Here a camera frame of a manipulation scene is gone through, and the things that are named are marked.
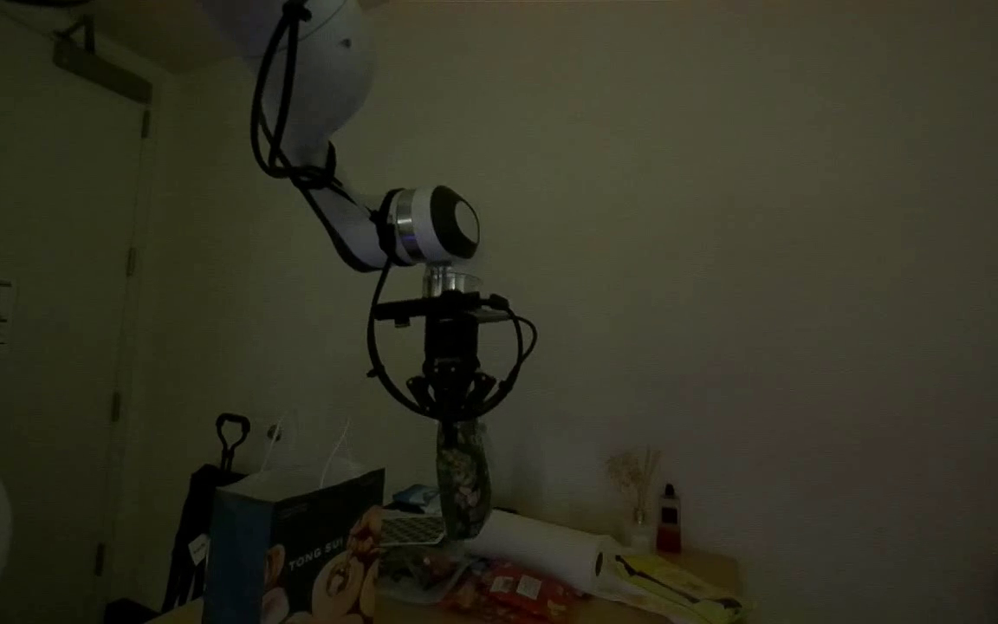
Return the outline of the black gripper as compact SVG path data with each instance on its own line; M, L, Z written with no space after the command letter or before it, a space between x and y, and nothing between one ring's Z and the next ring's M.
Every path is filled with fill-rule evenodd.
M481 309L481 295L424 299L424 370L409 395L442 422L480 419L499 404L499 383L480 360Z

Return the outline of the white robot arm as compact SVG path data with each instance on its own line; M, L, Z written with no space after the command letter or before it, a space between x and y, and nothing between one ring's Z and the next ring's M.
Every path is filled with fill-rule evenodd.
M448 276L480 254L481 219L454 189L393 189L370 198L344 176L338 135L374 85L360 0L201 0L201 6L257 73L249 96L257 166L310 203L347 269ZM458 286L414 301L370 301L369 323L427 321L424 370L394 385L374 354L377 344L369 344L370 376L419 418L442 422L484 418L513 383L495 383L480 366L481 309L484 299Z

